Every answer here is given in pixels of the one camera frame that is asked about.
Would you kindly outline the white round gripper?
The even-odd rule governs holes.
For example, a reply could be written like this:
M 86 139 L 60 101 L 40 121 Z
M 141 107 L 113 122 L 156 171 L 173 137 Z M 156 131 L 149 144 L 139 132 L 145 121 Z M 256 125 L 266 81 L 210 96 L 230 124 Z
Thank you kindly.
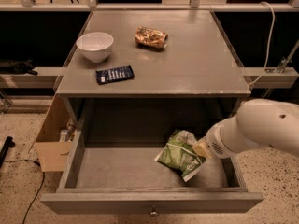
M 251 148 L 251 142 L 240 131 L 236 116 L 224 119 L 213 125 L 206 138 L 192 143 L 192 150 L 200 157 L 226 159 Z

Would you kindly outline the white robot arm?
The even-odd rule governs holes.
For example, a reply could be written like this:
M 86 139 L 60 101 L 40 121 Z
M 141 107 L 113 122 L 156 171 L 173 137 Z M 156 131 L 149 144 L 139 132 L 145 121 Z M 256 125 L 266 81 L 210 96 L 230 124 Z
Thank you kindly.
M 299 156 L 299 105 L 246 101 L 234 116 L 213 125 L 192 149 L 198 156 L 226 159 L 266 147 Z

